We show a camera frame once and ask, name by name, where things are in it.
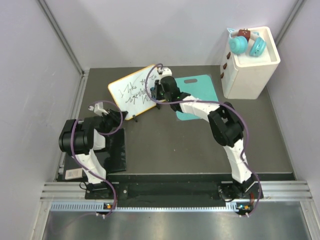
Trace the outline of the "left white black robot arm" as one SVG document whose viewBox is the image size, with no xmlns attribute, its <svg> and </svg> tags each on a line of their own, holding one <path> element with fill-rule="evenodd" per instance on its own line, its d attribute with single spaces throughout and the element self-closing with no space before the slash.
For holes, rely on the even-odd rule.
<svg viewBox="0 0 320 240">
<path fill-rule="evenodd" d="M 65 122 L 58 139 L 59 148 L 66 153 L 66 160 L 74 160 L 80 165 L 80 178 L 86 174 L 87 181 L 96 185 L 96 192 L 102 198 L 109 198 L 114 191 L 111 183 L 103 181 L 108 173 L 119 173 L 127 169 L 125 131 L 114 132 L 127 116 L 127 111 L 108 109 L 101 115 L 86 117 L 83 121 L 75 119 Z"/>
</svg>

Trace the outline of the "yellow framed whiteboard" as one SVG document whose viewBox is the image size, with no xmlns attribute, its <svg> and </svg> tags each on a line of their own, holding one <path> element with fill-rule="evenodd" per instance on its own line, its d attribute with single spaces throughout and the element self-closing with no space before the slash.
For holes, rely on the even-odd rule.
<svg viewBox="0 0 320 240">
<path fill-rule="evenodd" d="M 146 90 L 149 91 L 160 78 L 152 67 L 149 65 L 107 86 L 116 105 L 121 111 L 127 112 L 127 121 L 156 106 L 146 94 Z"/>
</svg>

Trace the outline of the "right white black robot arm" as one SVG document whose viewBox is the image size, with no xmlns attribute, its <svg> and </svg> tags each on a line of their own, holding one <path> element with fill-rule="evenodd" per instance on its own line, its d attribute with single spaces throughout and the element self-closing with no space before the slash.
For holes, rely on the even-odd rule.
<svg viewBox="0 0 320 240">
<path fill-rule="evenodd" d="M 249 195 L 255 180 L 244 151 L 245 124 L 232 104 L 200 100 L 182 92 L 172 76 L 156 80 L 150 93 L 153 100 L 165 100 L 175 112 L 192 114 L 209 123 L 213 138 L 225 150 L 231 167 L 232 185 L 221 186 L 220 197 L 230 202 Z"/>
</svg>

